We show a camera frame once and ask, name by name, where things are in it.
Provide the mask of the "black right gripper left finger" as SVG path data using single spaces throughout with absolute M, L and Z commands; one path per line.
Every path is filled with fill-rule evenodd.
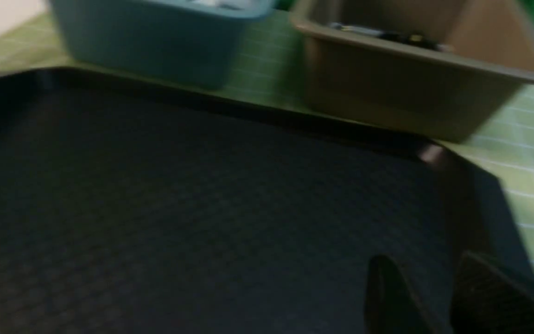
M 432 334 L 434 330 L 401 266 L 386 255 L 369 260 L 363 315 L 368 334 Z

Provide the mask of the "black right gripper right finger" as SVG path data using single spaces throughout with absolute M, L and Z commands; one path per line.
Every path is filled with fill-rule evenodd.
M 534 334 L 534 280 L 466 252 L 454 278 L 451 325 L 456 334 Z

